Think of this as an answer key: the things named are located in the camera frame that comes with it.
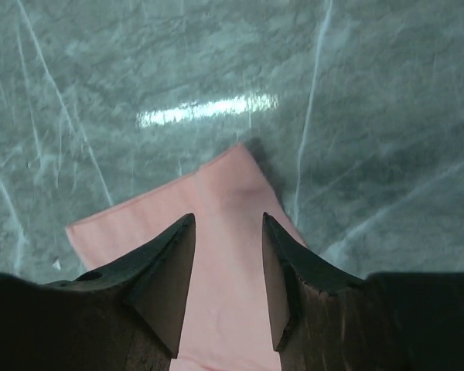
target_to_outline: marble floor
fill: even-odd
[[[464,271],[464,0],[0,1],[0,271],[237,141],[328,261]]]

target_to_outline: cloth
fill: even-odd
[[[194,213],[196,252],[171,371],[279,371],[261,256],[263,212],[305,245],[251,154],[235,145],[193,174],[68,226],[67,235],[91,270]]]

